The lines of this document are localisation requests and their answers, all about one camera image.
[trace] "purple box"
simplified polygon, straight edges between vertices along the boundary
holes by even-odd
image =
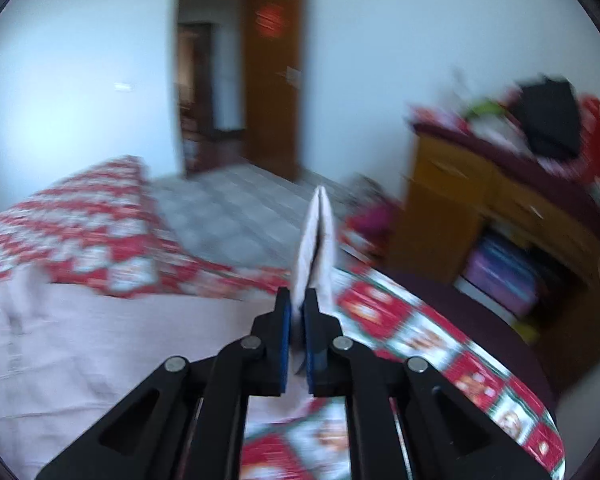
[[[538,278],[521,251],[505,240],[486,235],[469,256],[462,275],[517,317],[538,301]]]

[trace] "wooden door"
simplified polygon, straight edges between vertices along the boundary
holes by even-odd
[[[246,0],[244,154],[287,180],[298,176],[304,0]]]

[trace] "drawer handle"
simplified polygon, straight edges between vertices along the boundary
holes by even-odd
[[[516,205],[525,211],[536,215],[539,219],[544,220],[544,216],[538,211],[538,208],[529,204],[525,204],[516,200]]]
[[[438,168],[440,171],[442,171],[443,173],[452,175],[452,176],[459,176],[460,178],[468,178],[462,171],[458,170],[458,168],[454,168],[453,166],[450,166],[448,164],[445,164],[444,162],[438,162],[436,160],[432,161],[432,164]]]

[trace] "metal pivot screw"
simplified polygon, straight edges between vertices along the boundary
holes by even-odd
[[[429,363],[427,363],[422,357],[412,357],[409,359],[409,361],[407,361],[407,366],[409,367],[409,370],[421,374],[424,370],[429,368]]]
[[[169,357],[164,362],[164,368],[168,372],[179,372],[187,365],[187,362],[182,357]]]
[[[260,346],[261,343],[262,341],[260,341],[258,336],[248,335],[247,337],[242,338],[242,341],[240,341],[240,346],[245,350],[255,350],[258,346]]]
[[[345,335],[339,335],[333,339],[333,347],[336,350],[349,350],[353,346],[353,340]]]

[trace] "white wall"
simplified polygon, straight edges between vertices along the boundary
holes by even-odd
[[[180,0],[179,23],[207,22],[212,33],[214,126],[244,128],[242,101],[242,0]]]
[[[180,170],[175,0],[12,0],[0,15],[0,209],[104,157]],[[404,103],[451,66],[479,91],[538,72],[600,96],[600,36],[576,0],[310,0],[302,162],[398,194]],[[134,90],[116,93],[116,82]]]

